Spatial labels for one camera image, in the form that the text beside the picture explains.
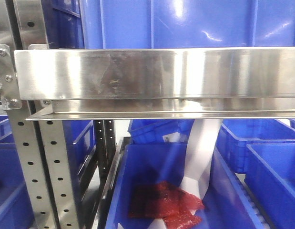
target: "white paper strip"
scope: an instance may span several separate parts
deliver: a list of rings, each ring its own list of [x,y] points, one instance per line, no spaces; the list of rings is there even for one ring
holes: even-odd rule
[[[180,188],[201,199],[209,187],[212,155],[221,123],[222,119],[196,119],[187,144]],[[162,219],[155,219],[148,229],[166,229],[166,225]]]

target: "metal rack frame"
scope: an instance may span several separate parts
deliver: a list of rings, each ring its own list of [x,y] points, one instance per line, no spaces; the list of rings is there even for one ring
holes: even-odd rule
[[[49,3],[0,0],[0,95],[39,229],[102,227],[121,156],[112,118],[295,117],[295,47],[51,50]],[[80,178],[62,121],[76,119],[95,120],[98,142]]]
[[[102,164],[99,157],[108,158],[106,169],[112,160],[113,121],[106,122],[102,131],[109,140],[98,139],[98,145],[105,148],[98,148],[97,153],[94,148],[79,174],[74,155],[66,148],[63,122],[26,120],[51,102],[20,99],[13,54],[23,48],[56,47],[49,4],[48,0],[0,0],[0,97],[12,126],[38,229],[84,228],[90,222],[84,219],[82,202],[97,163]]]

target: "white label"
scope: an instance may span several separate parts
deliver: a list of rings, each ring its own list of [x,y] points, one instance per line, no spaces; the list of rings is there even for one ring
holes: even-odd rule
[[[163,135],[162,138],[164,142],[179,142],[181,138],[181,134],[178,132],[175,132],[169,135]]]

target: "stainless steel shelf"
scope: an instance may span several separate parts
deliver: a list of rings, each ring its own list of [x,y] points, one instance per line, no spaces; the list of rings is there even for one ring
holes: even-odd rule
[[[295,47],[17,50],[23,100],[295,97]]]
[[[52,101],[27,120],[259,117],[295,117],[295,98]]]
[[[52,100],[28,120],[295,117],[295,47],[18,50],[15,64],[21,99]]]

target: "bolt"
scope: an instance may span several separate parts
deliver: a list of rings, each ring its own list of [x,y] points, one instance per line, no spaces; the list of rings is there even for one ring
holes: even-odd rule
[[[11,75],[6,75],[5,76],[5,81],[6,82],[11,82],[13,80],[13,77]]]
[[[49,105],[50,103],[51,103],[50,100],[44,100],[44,101],[43,101],[43,104],[46,104],[46,105]]]
[[[10,101],[11,106],[15,106],[17,103],[18,103],[17,99],[11,99],[11,101]]]
[[[6,50],[5,49],[0,49],[0,56],[6,56]]]

